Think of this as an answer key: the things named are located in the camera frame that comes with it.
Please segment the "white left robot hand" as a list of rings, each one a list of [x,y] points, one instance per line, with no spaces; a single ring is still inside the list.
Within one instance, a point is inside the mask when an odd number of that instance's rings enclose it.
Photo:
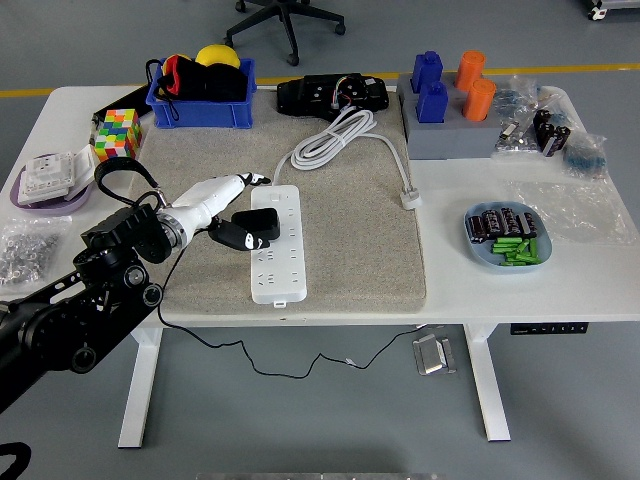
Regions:
[[[270,242],[267,239],[232,222],[221,220],[219,214],[238,198],[247,186],[270,182],[269,178],[261,174],[248,172],[196,183],[157,214],[171,249],[184,250],[201,231],[207,231],[213,241],[238,251],[269,247]]]

